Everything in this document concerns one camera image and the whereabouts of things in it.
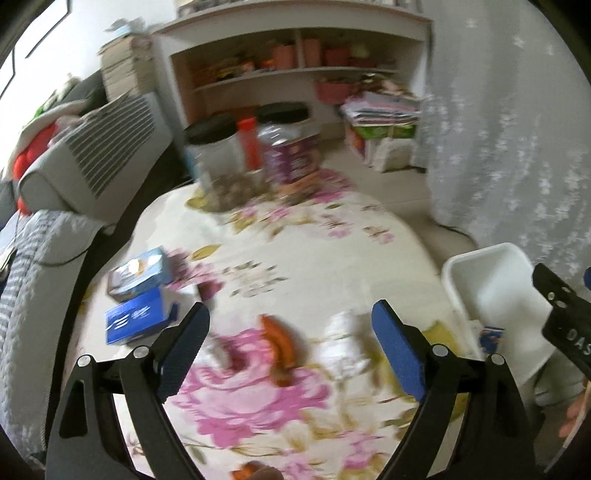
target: red cloth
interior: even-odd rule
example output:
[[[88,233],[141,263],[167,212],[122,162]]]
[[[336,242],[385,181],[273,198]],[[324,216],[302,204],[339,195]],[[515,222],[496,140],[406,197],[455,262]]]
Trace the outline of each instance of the red cloth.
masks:
[[[29,146],[17,157],[12,168],[12,176],[15,180],[20,180],[28,168],[33,165],[33,162],[47,151],[47,144],[55,134],[56,128],[57,125],[53,123],[49,127],[41,130],[35,138],[33,138],[33,141]],[[25,215],[31,214],[25,203],[22,201],[22,198],[18,199],[17,208]]]

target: human hand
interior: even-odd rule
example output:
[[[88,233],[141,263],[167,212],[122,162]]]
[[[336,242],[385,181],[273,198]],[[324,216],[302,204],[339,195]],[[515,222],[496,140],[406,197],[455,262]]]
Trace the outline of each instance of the human hand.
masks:
[[[582,410],[587,410],[587,401],[589,399],[589,394],[587,393],[587,390],[589,389],[588,380],[585,380],[584,386],[585,391],[581,393],[574,402],[571,403],[569,409],[566,411],[566,421],[558,431],[558,436],[560,438],[566,438],[571,434],[577,424],[579,414],[582,412]]]

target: pink container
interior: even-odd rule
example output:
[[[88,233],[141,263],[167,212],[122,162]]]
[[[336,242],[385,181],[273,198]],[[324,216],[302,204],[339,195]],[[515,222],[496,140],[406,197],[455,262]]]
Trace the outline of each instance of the pink container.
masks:
[[[327,67],[347,67],[349,56],[349,47],[327,48],[324,51],[324,64]]]
[[[291,70],[296,67],[296,48],[294,45],[279,45],[273,48],[276,70]]]
[[[316,97],[325,105],[342,105],[353,93],[351,83],[327,82],[317,80],[314,82]]]
[[[303,41],[306,67],[322,67],[322,48],[320,40],[308,38]]]

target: electric cord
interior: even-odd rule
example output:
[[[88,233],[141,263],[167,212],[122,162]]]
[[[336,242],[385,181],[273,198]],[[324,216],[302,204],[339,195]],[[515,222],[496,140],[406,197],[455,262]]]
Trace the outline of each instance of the electric cord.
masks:
[[[16,245],[16,243],[17,243],[17,237],[18,237],[18,221],[20,220],[20,218],[21,218],[21,215],[19,214],[17,216],[17,222],[16,222],[17,225],[16,225],[16,227],[14,229],[14,239],[12,240],[12,243],[14,245]],[[116,224],[115,223],[112,223],[110,225],[105,225],[104,228],[107,228],[107,227],[110,227],[110,226],[116,226]],[[91,246],[89,245],[82,252],[80,252],[77,255],[69,258],[68,260],[64,260],[62,262],[42,262],[41,260],[37,260],[35,257],[31,257],[30,255],[23,255],[23,256],[21,256],[21,258],[26,258],[28,260],[31,260],[32,263],[34,263],[35,265],[39,265],[41,267],[48,267],[48,268],[63,267],[65,265],[69,264],[69,263],[72,263],[74,260],[77,260],[82,255],[84,255],[85,253],[87,253],[88,250],[90,250],[90,247]]]

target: white plastic bin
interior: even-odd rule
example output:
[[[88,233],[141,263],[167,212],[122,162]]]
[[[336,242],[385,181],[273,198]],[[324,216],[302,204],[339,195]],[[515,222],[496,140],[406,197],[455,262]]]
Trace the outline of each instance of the white plastic bin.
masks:
[[[552,356],[555,347],[542,336],[551,306],[534,288],[532,263],[513,244],[499,244],[451,257],[441,280],[460,315],[465,335],[484,358],[470,321],[502,327],[499,348],[518,386],[524,385]]]

